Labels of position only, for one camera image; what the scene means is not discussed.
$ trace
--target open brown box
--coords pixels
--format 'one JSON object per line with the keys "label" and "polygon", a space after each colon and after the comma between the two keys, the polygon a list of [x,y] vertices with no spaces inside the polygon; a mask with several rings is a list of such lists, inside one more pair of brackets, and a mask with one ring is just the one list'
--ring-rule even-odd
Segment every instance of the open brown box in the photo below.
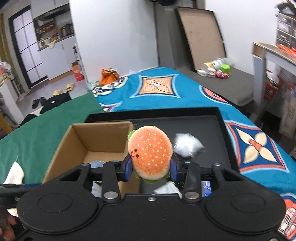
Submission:
{"label": "open brown box", "polygon": [[[129,121],[83,123],[69,126],[61,140],[43,179],[43,183],[92,161],[122,161],[128,154],[128,134],[133,130]],[[120,193],[138,193],[140,178],[119,182]]]}

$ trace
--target green cup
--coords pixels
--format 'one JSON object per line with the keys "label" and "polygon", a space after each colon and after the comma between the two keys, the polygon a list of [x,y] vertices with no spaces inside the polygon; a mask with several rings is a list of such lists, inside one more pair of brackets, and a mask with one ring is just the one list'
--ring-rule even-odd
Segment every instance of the green cup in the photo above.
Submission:
{"label": "green cup", "polygon": [[224,73],[229,74],[229,72],[230,72],[230,66],[229,66],[228,64],[222,64],[222,65],[220,66],[220,70],[221,70],[222,72],[224,72]]}

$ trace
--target green cloth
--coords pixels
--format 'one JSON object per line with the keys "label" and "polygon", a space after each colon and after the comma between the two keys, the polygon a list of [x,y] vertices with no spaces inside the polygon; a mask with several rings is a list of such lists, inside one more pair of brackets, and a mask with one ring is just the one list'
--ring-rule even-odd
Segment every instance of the green cloth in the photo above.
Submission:
{"label": "green cloth", "polygon": [[70,100],[30,120],[0,141],[0,183],[18,156],[25,173],[23,183],[42,182],[47,167],[68,127],[83,123],[103,109],[92,93]]}

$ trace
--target yellow slipper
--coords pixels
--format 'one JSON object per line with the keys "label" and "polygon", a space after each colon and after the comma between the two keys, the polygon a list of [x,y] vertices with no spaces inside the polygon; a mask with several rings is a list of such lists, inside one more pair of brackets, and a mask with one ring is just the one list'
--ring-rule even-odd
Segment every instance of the yellow slipper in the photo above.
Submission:
{"label": "yellow slipper", "polygon": [[59,95],[59,94],[61,94],[62,93],[62,89],[59,89],[59,90],[57,90],[57,91],[54,91],[54,93],[52,94],[52,96],[56,96],[56,95]]}
{"label": "yellow slipper", "polygon": [[69,92],[69,91],[73,90],[74,86],[75,86],[75,83],[67,84],[66,91]]}

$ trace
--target finger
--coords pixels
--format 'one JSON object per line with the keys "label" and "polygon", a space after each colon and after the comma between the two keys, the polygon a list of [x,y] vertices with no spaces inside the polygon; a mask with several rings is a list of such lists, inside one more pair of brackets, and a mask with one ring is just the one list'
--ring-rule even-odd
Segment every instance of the finger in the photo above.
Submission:
{"label": "finger", "polygon": [[10,224],[8,224],[5,228],[5,231],[3,233],[3,238],[6,241],[12,241],[15,238],[15,233],[12,229],[12,227],[10,226]]}
{"label": "finger", "polygon": [[7,221],[11,224],[11,225],[16,225],[17,222],[16,220],[14,219],[14,217],[12,215],[8,215],[7,217]]}

